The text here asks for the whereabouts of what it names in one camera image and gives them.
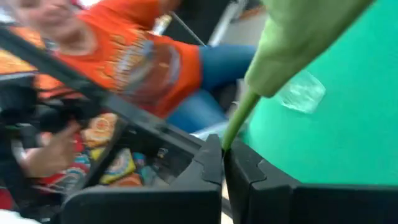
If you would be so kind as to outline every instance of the person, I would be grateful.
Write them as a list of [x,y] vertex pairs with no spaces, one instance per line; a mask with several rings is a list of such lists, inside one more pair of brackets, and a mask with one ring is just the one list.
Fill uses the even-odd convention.
[[[242,45],[199,47],[152,34],[155,20],[179,4],[179,0],[102,0],[76,15],[68,0],[10,1],[19,22],[56,44],[59,59],[161,118],[196,90],[242,78],[256,51]],[[78,96],[48,75],[38,75],[35,85],[41,98]],[[103,147],[114,122],[109,113],[94,119],[81,132],[85,145]],[[48,145],[29,153],[23,162],[28,174],[50,175],[68,168],[74,154],[71,142],[79,128],[71,124]]]

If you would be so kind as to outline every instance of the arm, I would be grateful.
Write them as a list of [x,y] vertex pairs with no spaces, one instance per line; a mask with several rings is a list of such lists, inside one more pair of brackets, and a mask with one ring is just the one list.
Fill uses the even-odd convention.
[[92,13],[111,14],[151,30],[156,18],[178,7],[181,0],[102,0],[93,6]]

